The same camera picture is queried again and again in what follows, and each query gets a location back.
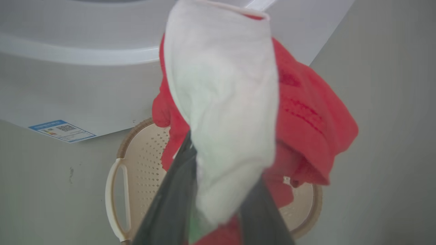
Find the laundry basket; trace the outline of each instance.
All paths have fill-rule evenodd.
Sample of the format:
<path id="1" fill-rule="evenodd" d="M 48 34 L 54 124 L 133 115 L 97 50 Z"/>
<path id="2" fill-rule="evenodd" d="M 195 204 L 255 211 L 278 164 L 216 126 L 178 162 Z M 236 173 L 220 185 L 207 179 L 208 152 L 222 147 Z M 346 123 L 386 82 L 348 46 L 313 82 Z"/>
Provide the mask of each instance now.
<path id="1" fill-rule="evenodd" d="M 169 128 L 160 128 L 148 119 L 134 127 L 119 147 L 106 182 L 105 199 L 109 223 L 122 245 L 128 245 L 134 238 L 165 176 L 160 158 L 168 138 Z M 127 230 L 119 224 L 113 199 L 115 175 L 119 168 L 123 170 Z M 281 208 L 280 213 L 292 237 L 297 239 L 317 221 L 321 212 L 322 190 L 317 185 L 303 184 L 293 193 L 294 202 Z"/>

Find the red towel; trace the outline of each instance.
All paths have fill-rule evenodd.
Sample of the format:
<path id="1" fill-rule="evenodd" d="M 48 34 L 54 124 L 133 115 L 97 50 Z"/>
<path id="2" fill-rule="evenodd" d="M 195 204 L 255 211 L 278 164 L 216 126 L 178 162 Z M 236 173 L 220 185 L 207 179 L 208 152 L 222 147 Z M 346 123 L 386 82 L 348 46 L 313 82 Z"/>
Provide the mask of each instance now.
<path id="1" fill-rule="evenodd" d="M 328 185 L 334 157 L 345 151 L 358 134 L 358 127 L 342 101 L 330 86 L 310 67 L 297 62 L 272 39 L 279 72 L 280 102 L 276 127 L 276 159 L 263 178 L 277 207 L 293 200 L 283 177 L 291 178 L 294 187 L 307 182 Z M 170 139 L 162 154 L 168 170 L 182 144 L 189 125 L 182 118 L 168 87 L 164 63 L 164 38 L 160 44 L 163 79 L 160 93 L 153 102 L 153 120 L 159 127 L 171 126 Z M 197 244 L 238 244 L 235 218 L 219 227 Z"/>

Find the sticker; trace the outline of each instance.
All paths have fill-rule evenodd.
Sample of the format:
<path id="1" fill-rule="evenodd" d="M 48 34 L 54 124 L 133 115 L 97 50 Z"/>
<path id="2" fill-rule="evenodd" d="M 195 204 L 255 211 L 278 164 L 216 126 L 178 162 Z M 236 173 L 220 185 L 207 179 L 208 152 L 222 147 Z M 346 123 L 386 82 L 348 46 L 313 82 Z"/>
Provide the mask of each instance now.
<path id="1" fill-rule="evenodd" d="M 29 127 L 29 129 L 33 129 L 68 143 L 89 139 L 96 136 L 62 120 L 35 125 Z"/>

